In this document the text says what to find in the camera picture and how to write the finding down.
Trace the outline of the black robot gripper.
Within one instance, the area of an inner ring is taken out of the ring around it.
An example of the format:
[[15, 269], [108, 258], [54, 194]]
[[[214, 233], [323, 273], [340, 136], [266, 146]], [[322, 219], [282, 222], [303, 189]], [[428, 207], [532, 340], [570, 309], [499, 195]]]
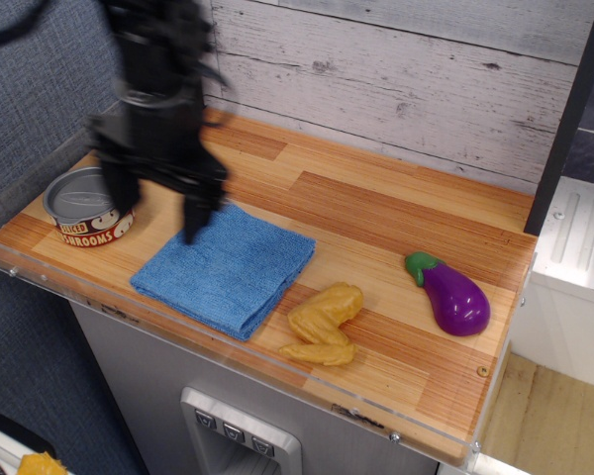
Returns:
[[117, 115], [92, 116], [88, 128], [115, 208], [127, 214], [140, 201], [141, 179], [184, 195], [184, 241], [206, 227], [225, 196], [226, 167], [201, 142], [200, 93], [151, 104], [125, 100]]

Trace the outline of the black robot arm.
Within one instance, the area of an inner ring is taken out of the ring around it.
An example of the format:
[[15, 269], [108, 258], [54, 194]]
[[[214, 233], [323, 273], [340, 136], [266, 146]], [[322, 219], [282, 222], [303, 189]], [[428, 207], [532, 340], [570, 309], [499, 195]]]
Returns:
[[184, 197], [184, 239], [192, 242], [225, 196], [226, 167], [202, 144], [204, 65], [211, 26], [194, 1], [105, 1], [120, 55], [117, 116], [90, 119], [103, 177], [120, 213], [151, 180]]

